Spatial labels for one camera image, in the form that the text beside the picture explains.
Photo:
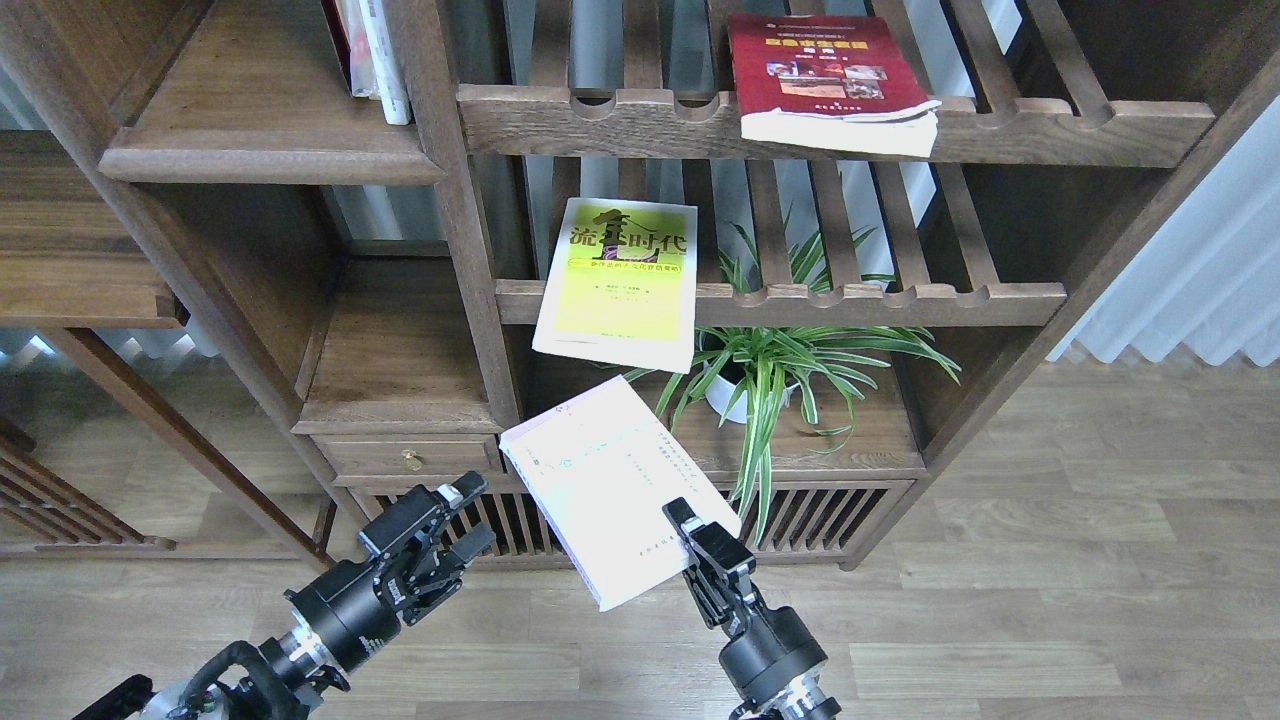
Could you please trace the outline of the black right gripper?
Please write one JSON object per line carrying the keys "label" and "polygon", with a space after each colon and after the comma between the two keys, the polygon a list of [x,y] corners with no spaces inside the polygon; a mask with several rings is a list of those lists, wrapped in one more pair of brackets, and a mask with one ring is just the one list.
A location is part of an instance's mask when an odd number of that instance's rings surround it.
{"label": "black right gripper", "polygon": [[685,580],[704,623],[730,635],[719,664],[740,707],[829,708],[831,697],[819,688],[828,655],[792,607],[768,609],[755,596],[755,556],[718,521],[698,516],[684,497],[662,511],[691,557]]}

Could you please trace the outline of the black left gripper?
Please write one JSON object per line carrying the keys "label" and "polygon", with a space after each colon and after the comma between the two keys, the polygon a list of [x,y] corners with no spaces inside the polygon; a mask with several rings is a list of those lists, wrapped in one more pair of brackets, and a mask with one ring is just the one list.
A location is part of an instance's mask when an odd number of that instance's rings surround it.
{"label": "black left gripper", "polygon": [[[305,588],[287,591],[297,619],[291,660],[307,673],[324,666],[353,673],[403,625],[412,626],[456,593],[465,570],[497,536],[481,521],[448,548],[433,546],[488,487],[477,471],[435,489],[415,486],[358,533],[369,560],[344,560]],[[417,536],[420,544],[411,544]]]}

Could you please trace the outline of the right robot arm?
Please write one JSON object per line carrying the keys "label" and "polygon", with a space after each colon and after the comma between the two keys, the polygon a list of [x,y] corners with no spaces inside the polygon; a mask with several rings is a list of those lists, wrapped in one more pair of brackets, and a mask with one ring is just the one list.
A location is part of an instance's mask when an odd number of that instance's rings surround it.
{"label": "right robot arm", "polygon": [[828,656],[790,606],[769,609],[751,579],[756,560],[719,523],[682,498],[663,507],[690,561],[684,579],[709,628],[728,637],[719,665],[741,698],[732,719],[833,719],[841,706],[818,685]]}

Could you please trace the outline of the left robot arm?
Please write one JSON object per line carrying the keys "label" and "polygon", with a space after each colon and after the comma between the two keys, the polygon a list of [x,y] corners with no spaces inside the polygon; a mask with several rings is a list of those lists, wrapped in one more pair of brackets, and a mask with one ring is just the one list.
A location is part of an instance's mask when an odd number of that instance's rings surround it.
{"label": "left robot arm", "polygon": [[306,719],[325,689],[348,691],[356,669],[460,589],[495,533],[477,524],[445,548],[442,536],[486,487],[476,471],[435,489],[413,487],[360,532],[366,560],[340,561],[288,593],[289,633],[261,644],[233,642],[160,692],[136,674],[82,717]]}

